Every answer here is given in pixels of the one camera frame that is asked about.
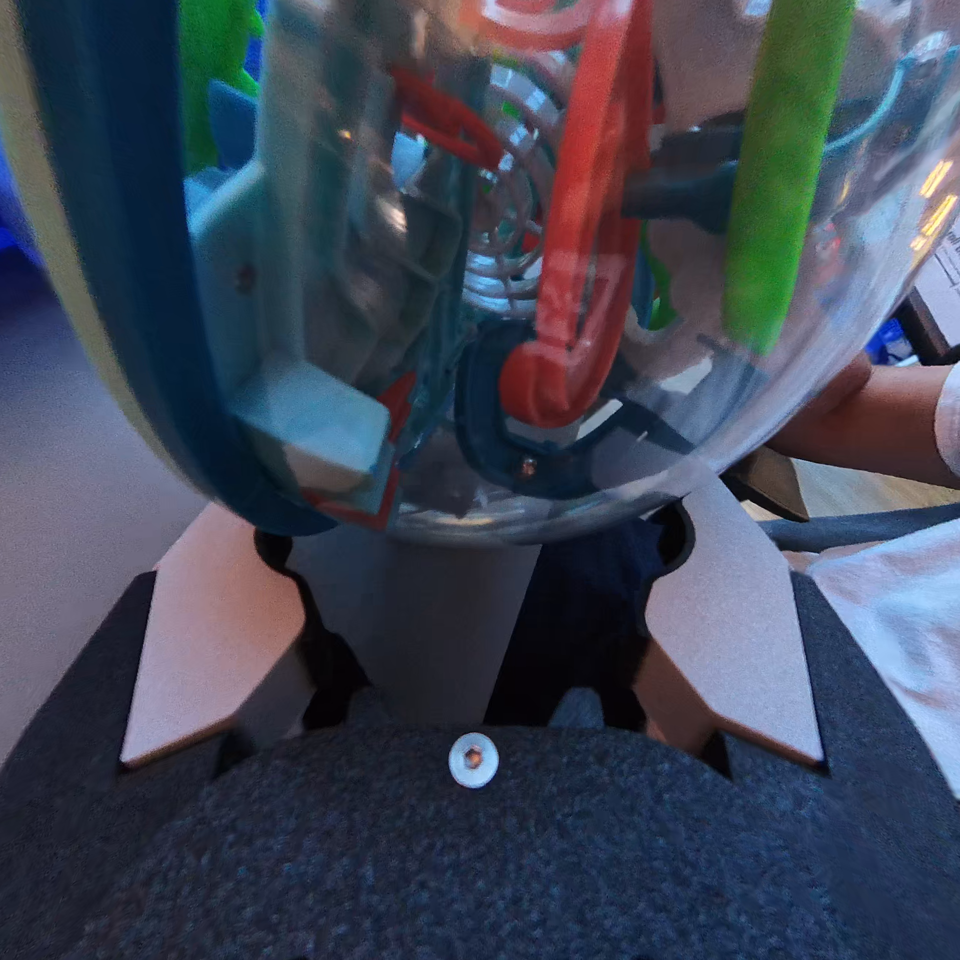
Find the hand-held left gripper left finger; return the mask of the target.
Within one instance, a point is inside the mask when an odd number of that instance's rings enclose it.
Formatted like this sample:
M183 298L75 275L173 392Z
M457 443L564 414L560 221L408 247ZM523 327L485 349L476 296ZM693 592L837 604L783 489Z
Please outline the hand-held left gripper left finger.
M207 505L154 567L120 751L142 768L234 733L255 750L294 736L315 691L296 582L258 554L255 528Z

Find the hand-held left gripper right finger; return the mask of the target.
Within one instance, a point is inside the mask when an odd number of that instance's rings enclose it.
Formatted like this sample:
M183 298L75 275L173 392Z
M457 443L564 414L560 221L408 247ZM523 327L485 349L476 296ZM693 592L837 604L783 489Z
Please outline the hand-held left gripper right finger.
M719 480L678 505L683 549L641 604L633 683L649 737L690 755L728 734L825 761L790 569Z

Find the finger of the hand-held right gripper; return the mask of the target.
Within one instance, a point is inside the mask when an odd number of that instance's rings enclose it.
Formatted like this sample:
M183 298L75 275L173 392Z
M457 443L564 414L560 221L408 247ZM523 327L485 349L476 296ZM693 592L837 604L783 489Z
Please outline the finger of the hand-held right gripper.
M758 448L724 471L724 485L736 499L777 519L810 521L794 463L770 448Z

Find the clear plastic maze ball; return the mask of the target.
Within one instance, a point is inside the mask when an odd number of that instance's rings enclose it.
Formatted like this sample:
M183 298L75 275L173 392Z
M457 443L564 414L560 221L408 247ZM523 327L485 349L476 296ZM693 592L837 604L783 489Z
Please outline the clear plastic maze ball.
M86 356L252 526L542 544L763 444L958 215L958 2L2 2Z

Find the person's right forearm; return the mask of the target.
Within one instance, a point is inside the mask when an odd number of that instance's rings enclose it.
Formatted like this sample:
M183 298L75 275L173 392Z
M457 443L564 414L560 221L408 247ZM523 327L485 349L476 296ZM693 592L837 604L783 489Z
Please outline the person's right forearm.
M959 367L859 352L767 441L790 458L959 488Z

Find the black mesh office chair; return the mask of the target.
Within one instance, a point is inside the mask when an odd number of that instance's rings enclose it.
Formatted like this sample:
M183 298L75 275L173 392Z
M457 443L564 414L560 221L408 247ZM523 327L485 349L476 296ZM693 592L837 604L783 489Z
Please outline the black mesh office chair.
M780 550L821 553L835 547L884 543L958 520L959 504L918 509L821 516L806 522L777 519L760 522Z

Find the person's dark trousers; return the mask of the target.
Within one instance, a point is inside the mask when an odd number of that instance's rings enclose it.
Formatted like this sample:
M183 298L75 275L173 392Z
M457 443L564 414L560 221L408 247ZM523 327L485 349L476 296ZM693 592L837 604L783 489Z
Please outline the person's dark trousers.
M649 642L642 614L680 558L685 524L669 508L543 546L491 692L488 726L642 732L633 689Z

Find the person's white shirt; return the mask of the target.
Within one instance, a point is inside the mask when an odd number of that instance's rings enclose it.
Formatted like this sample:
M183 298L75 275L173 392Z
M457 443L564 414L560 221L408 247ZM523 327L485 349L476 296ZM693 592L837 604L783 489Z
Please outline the person's white shirt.
M959 520L806 558L958 798Z

